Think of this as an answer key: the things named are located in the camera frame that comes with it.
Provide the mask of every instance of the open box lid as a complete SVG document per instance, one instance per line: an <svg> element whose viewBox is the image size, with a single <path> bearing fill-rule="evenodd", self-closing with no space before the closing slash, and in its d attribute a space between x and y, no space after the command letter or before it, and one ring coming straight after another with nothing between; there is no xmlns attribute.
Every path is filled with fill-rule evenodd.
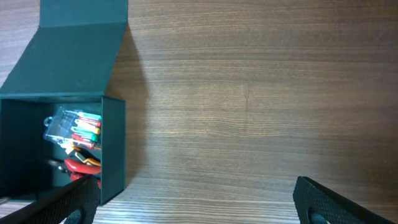
<svg viewBox="0 0 398 224"><path fill-rule="evenodd" d="M127 24L127 0L41 0L40 25L0 98L105 94Z"/></svg>

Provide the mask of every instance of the red pliers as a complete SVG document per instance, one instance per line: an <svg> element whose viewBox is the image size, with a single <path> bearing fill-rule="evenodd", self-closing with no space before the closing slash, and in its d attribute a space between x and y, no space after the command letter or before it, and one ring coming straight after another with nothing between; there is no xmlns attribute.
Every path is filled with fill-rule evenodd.
<svg viewBox="0 0 398 224"><path fill-rule="evenodd" d="M58 162L52 159L47 160L47 163L51 166L56 167L59 171L68 174L70 180L74 181L82 178L84 174L99 174L101 173L101 167L84 165L73 159L65 159L64 162ZM97 180L98 187L101 189L101 181Z"/></svg>

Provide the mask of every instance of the wooden table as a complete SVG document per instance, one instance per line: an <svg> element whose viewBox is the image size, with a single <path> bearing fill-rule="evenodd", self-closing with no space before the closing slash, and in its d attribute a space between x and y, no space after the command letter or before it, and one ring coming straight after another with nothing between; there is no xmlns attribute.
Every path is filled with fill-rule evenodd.
<svg viewBox="0 0 398 224"><path fill-rule="evenodd" d="M0 1L1 83L38 24ZM398 222L397 44L397 1L130 0L129 185L95 223L298 223L299 175Z"/></svg>

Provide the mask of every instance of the dark green box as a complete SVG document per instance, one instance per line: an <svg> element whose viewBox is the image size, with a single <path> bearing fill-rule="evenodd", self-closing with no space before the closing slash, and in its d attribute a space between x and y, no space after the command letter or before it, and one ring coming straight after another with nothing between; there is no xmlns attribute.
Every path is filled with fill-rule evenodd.
<svg viewBox="0 0 398 224"><path fill-rule="evenodd" d="M41 0L40 25L0 89L0 181L37 200L69 183L45 159L65 151L43 139L59 106L101 114L101 204L125 188L126 109L105 96L127 25L127 0Z"/></svg>

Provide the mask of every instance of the black textured pad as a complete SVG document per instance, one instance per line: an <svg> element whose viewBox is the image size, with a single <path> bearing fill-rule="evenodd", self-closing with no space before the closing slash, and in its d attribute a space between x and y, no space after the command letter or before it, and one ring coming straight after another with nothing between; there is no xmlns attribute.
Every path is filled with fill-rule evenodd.
<svg viewBox="0 0 398 224"><path fill-rule="evenodd" d="M293 193L301 223L392 223L308 177L298 177Z"/></svg>
<svg viewBox="0 0 398 224"><path fill-rule="evenodd" d="M97 180L86 175L62 189L2 219L0 224L15 223L93 223L100 202Z"/></svg>

